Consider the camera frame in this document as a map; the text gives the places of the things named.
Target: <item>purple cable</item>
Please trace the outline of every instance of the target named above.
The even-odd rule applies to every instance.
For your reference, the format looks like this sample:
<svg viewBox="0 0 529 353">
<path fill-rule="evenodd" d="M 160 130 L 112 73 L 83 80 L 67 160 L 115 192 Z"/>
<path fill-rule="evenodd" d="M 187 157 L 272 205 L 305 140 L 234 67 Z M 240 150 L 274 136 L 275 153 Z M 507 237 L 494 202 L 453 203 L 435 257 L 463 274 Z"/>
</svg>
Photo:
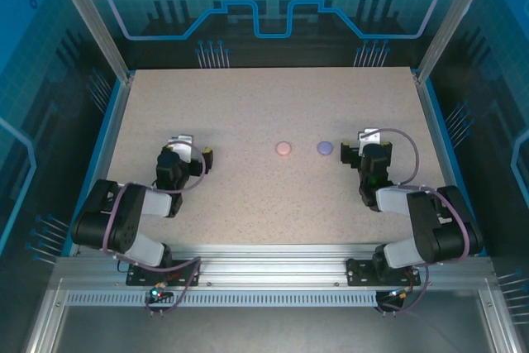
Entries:
<svg viewBox="0 0 529 353">
<path fill-rule="evenodd" d="M 206 160 L 204 159 L 204 156 L 203 156 L 202 152 L 195 145 L 190 144 L 189 142 L 186 142 L 186 141 L 171 141 L 167 145 L 173 145 L 173 144 L 187 145 L 192 150 L 197 151 L 200 154 L 200 161 L 202 163 L 202 173 L 198 177 L 197 182 L 195 182 L 193 185 L 191 185 L 191 186 L 189 186 L 187 188 L 182 188 L 180 190 L 152 189 L 154 192 L 167 193 L 167 194 L 176 194 L 176 193 L 188 192 L 189 190 L 191 190 L 193 188 L 196 188 L 197 185 L 202 182 L 202 180 L 204 179 L 204 175 L 206 174 Z M 131 185 L 131 183 L 125 184 L 123 186 L 123 188 L 121 188 L 120 191 L 117 193 L 116 199 L 114 200 L 114 204 L 112 205 L 112 210 L 110 211 L 110 216 L 108 217 L 107 229 L 105 229 L 105 234 L 103 235 L 103 238 L 102 238 L 102 252 L 104 252 L 107 255 L 112 255 L 112 252 L 110 252 L 108 250 L 108 240 L 109 240 L 109 237 L 110 237 L 110 232 L 112 230 L 112 225 L 114 224 L 114 220 L 116 219 L 117 208 L 119 207 L 119 203 L 122 200 L 123 194 L 125 193 L 126 189 L 129 187 L 129 185 Z M 140 263 L 137 263 L 137 262 L 135 262 L 133 260 L 129 260 L 128 258 L 126 258 L 125 256 L 120 255 L 120 254 L 115 254 L 115 256 L 119 260 L 121 260 L 123 262 L 126 262 L 129 265 L 138 266 L 138 267 L 140 267 L 142 269 L 149 270 L 150 272 L 156 272 L 156 273 L 174 272 L 176 270 L 180 270 L 182 268 L 185 268 L 185 267 L 193 264 L 194 262 L 200 263 L 200 260 L 201 260 L 200 257 L 197 256 L 197 257 L 195 257 L 195 258 L 193 258 L 191 260 L 188 260 L 188 261 L 186 261 L 186 262 L 184 262 L 184 263 L 182 263 L 180 265 L 173 266 L 171 268 L 154 268 L 152 266 L 148 266 L 148 265 L 145 265 L 145 264 L 140 264 Z"/>
<path fill-rule="evenodd" d="M 405 181 L 402 181 L 401 183 L 399 183 L 397 185 L 409 184 L 410 182 L 412 182 L 415 179 L 415 177 L 417 177 L 417 173 L 419 172 L 419 164 L 420 163 L 419 163 L 419 149 L 417 148 L 417 144 L 415 143 L 415 141 L 406 132 L 401 131 L 401 130 L 399 130 L 397 128 L 379 128 L 378 130 L 365 133 L 360 138 L 365 138 L 365 137 L 368 137 L 368 136 L 372 136 L 373 134 L 376 134 L 378 132 L 395 132 L 397 134 L 400 134 L 404 138 L 406 138 L 408 141 L 410 141 L 410 144 L 412 144 L 413 151 L 415 152 L 415 169 L 413 170 L 413 173 L 410 176 L 410 178 L 406 179 Z"/>
<path fill-rule="evenodd" d="M 197 264 L 195 265 L 195 267 L 193 268 L 193 272 L 191 273 L 191 275 L 189 276 L 188 281 L 186 282 L 185 286 L 183 287 L 183 291 L 180 294 L 179 298 L 169 308 L 167 308 L 165 310 L 160 309 L 161 310 L 160 314 L 162 314 L 162 313 L 166 314 L 166 313 L 172 312 L 173 310 L 176 309 L 176 307 L 178 305 L 181 304 L 181 302 L 183 301 L 183 298 L 185 297 L 185 294 L 188 292 L 189 287 L 191 286 L 191 283 L 193 282 L 193 278 L 195 277 L 195 274 L 197 273 L 199 266 L 200 266 L 200 261 L 198 261 Z M 145 301 L 145 308 L 148 311 L 150 311 L 151 315 L 152 315 L 152 313 L 157 312 L 155 310 L 152 310 L 152 308 L 149 306 L 149 303 L 147 301 Z"/>
<path fill-rule="evenodd" d="M 454 217 L 455 221 L 457 222 L 457 225 L 461 229 L 461 234 L 463 235 L 463 242 L 464 242 L 464 248 L 463 253 L 459 258 L 456 258 L 455 260 L 448 260 L 446 263 L 457 263 L 464 260 L 467 256 L 469 256 L 470 253 L 470 237 L 469 233 L 466 230 L 465 223 L 463 222 L 463 219 L 461 218 L 461 215 L 455 210 L 454 206 L 450 204 L 450 202 L 439 192 L 437 192 L 434 188 L 430 188 L 429 186 L 399 186 L 399 188 L 402 189 L 409 189 L 409 190 L 423 190 L 429 194 L 433 194 L 439 200 L 441 200 L 441 203 L 448 208 L 450 213 L 452 214 L 452 217 Z"/>
</svg>

